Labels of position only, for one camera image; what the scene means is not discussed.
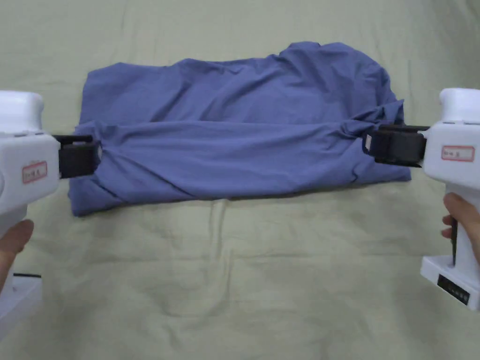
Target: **bed sheet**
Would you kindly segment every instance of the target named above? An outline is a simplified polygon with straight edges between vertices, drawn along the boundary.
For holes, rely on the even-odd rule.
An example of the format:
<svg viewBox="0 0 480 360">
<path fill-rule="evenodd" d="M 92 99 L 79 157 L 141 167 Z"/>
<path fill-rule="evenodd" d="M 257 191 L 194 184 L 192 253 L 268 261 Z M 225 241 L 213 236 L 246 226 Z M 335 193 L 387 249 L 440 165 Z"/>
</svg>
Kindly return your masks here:
<svg viewBox="0 0 480 360">
<path fill-rule="evenodd" d="M 479 87 L 474 0 L 16 0 L 0 4 L 0 87 L 44 97 L 44 128 L 78 123 L 87 72 L 342 41 L 381 63 L 407 123 L 445 87 Z M 73 218 L 66 183 L 30 206 L 16 270 L 44 308 L 2 359 L 474 359 L 480 317 L 420 275 L 448 253 L 441 184 L 383 184 Z"/>
</svg>

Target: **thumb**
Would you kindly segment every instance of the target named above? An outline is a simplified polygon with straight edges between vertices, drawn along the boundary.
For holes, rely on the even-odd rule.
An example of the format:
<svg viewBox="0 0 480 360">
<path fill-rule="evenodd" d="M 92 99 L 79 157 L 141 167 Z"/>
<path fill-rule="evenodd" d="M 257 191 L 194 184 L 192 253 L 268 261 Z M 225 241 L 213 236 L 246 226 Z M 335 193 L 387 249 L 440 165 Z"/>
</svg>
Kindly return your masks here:
<svg viewBox="0 0 480 360">
<path fill-rule="evenodd" d="M 472 243 L 472 249 L 480 264 L 480 214 L 477 209 L 454 193 L 444 197 L 444 204 L 450 215 L 465 229 Z"/>
</svg>

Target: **finger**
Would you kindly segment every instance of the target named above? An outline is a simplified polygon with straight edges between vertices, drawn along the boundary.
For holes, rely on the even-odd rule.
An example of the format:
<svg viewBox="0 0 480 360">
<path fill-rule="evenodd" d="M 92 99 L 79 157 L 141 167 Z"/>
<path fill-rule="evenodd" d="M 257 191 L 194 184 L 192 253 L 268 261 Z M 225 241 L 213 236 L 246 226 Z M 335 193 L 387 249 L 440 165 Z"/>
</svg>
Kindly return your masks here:
<svg viewBox="0 0 480 360">
<path fill-rule="evenodd" d="M 11 227 L 2 239 L 3 243 L 16 243 L 21 248 L 25 246 L 33 234 L 34 223 L 32 220 L 23 220 Z"/>
<path fill-rule="evenodd" d="M 452 238 L 452 228 L 442 230 L 442 236 L 446 239 Z"/>
<path fill-rule="evenodd" d="M 477 209 L 457 194 L 447 194 L 444 197 L 444 204 L 450 215 L 457 219 L 465 230 L 468 231 L 472 226 L 480 226 L 480 214 Z"/>
<path fill-rule="evenodd" d="M 447 226 L 452 226 L 452 223 L 453 223 L 452 216 L 451 215 L 444 216 L 442 218 L 442 222 Z"/>
</svg>

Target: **white plastic housing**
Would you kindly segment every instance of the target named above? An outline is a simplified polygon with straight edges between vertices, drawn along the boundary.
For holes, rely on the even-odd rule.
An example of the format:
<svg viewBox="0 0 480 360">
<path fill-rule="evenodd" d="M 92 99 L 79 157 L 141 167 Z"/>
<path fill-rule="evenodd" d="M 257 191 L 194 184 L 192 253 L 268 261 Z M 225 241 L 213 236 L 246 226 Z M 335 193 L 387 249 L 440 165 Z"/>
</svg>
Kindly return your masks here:
<svg viewBox="0 0 480 360">
<path fill-rule="evenodd" d="M 0 236 L 58 187 L 60 144 L 42 132 L 42 110 L 38 94 L 0 91 Z M 41 292 L 40 278 L 11 270 L 0 292 L 0 339 L 40 306 Z"/>
<path fill-rule="evenodd" d="M 423 169 L 446 183 L 446 193 L 454 192 L 480 210 L 480 90 L 445 89 L 440 101 L 442 119 L 424 133 Z M 421 274 L 434 283 L 444 276 L 469 293 L 470 309 L 480 310 L 480 266 L 461 224 L 456 241 L 455 266 L 452 256 L 425 257 Z"/>
</svg>

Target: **handle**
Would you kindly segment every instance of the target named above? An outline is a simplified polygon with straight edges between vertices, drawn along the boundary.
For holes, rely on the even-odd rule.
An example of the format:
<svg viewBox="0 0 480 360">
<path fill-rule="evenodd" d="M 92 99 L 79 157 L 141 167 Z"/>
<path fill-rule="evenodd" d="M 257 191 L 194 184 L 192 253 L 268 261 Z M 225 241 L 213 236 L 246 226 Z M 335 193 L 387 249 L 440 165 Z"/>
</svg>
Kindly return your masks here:
<svg viewBox="0 0 480 360">
<path fill-rule="evenodd" d="M 27 207 L 22 206 L 18 209 L 10 211 L 0 216 L 0 238 L 7 233 L 7 231 L 15 224 L 22 221 L 27 215 Z M 0 289 L 0 301 L 4 300 L 9 294 L 13 292 L 13 266 L 11 267 L 8 276 L 5 280 L 3 289 Z"/>
<path fill-rule="evenodd" d="M 480 209 L 480 193 L 468 188 L 447 184 L 446 193 L 454 192 L 463 197 L 477 210 Z M 480 266 L 473 253 L 470 239 L 464 227 L 454 219 L 452 223 L 452 267 L 467 280 L 480 283 Z"/>
</svg>

